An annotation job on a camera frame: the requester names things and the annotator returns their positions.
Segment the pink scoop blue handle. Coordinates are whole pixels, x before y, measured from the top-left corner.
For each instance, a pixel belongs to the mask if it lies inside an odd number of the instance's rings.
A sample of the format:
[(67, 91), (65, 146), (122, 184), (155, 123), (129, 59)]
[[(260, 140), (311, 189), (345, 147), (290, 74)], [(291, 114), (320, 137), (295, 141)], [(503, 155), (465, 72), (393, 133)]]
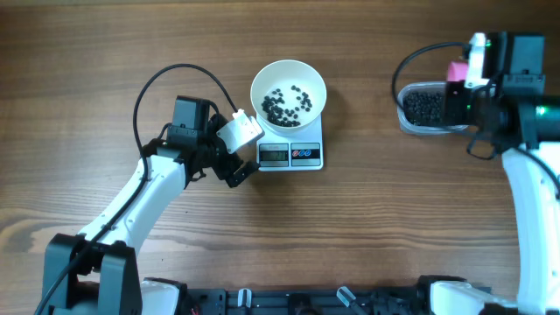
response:
[(447, 68), (446, 80), (448, 82), (465, 81), (468, 68), (469, 66), (465, 62), (452, 61)]

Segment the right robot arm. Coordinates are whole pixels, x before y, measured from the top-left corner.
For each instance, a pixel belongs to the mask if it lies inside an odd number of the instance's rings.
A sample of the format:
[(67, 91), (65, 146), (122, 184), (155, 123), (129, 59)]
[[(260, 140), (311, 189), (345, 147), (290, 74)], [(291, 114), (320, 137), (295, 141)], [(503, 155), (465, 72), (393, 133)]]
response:
[(520, 250), (514, 301), (463, 281), (430, 285), (433, 314), (559, 312), (559, 99), (544, 93), (544, 37), (477, 32), (464, 47), (467, 69), (450, 81), (444, 126), (476, 128), (500, 156), (511, 187)]

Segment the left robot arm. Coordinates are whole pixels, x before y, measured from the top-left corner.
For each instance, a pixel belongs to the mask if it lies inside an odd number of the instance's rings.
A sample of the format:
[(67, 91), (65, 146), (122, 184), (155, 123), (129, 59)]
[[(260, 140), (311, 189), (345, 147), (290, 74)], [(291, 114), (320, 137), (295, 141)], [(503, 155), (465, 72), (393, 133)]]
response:
[(211, 168), (229, 186), (256, 171), (237, 151), (263, 136), (253, 116), (228, 120), (213, 102), (180, 96), (173, 118), (141, 147), (134, 175), (78, 234), (56, 234), (45, 252), (38, 314), (194, 314), (183, 283), (140, 279), (137, 255), (158, 218)]

